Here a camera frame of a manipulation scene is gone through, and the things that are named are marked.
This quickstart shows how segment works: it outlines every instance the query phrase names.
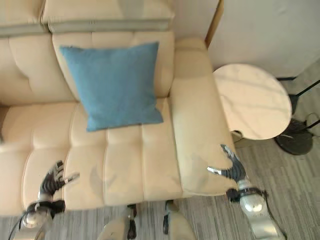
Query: white wall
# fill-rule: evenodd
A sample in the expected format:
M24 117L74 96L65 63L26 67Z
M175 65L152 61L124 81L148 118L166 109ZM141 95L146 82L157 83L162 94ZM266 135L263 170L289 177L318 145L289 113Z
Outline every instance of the white wall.
M178 37L205 37L217 0L174 0ZM249 63L296 76L320 58L320 0L224 0L209 55L214 68Z
M219 0L172 0L177 38L199 36L205 39Z

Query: robotic hand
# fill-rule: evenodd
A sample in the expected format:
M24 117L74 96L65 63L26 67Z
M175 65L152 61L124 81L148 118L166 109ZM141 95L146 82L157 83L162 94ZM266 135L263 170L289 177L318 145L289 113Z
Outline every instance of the robotic hand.
M8 240L11 239L17 225L19 225L19 228L14 240L44 239L46 232L52 225L55 214L64 212L66 208L64 200L53 201L55 192L80 176L79 173L76 173L64 179L63 174L64 164L62 161L58 161L43 179L38 193L38 200L32 203L20 217L14 225Z
M240 203L242 211L249 220L255 239L286 240L286 233L279 228L269 209L267 192L261 191L250 183L245 168L229 147L224 144L221 144L221 147L232 161L232 167L222 170L208 166L207 170L236 181L238 190L229 189L226 194L231 202Z

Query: sofa backrest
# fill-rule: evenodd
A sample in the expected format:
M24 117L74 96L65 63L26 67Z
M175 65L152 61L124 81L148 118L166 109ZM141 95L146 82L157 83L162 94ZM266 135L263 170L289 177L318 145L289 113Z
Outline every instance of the sofa backrest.
M0 105L72 100L50 34L0 38Z
M59 47L121 48L159 42L154 90L167 97L173 81L174 34L167 32L84 32L0 38L0 105L79 100Z
M164 31L171 0L46 0L41 22L52 33Z

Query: blue pillow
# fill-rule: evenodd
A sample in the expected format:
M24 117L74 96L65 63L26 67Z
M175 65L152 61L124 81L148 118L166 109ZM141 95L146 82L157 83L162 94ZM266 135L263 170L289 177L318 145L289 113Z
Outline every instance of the blue pillow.
M88 132L163 122L154 88L158 47L60 47L88 114Z

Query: white marble tabletop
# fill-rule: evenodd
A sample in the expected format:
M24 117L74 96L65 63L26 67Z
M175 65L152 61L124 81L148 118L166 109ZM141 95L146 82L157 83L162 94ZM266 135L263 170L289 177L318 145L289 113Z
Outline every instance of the white marble tabletop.
M229 64L213 73L230 131L264 140L282 133L292 109L289 96L274 76L256 66Z

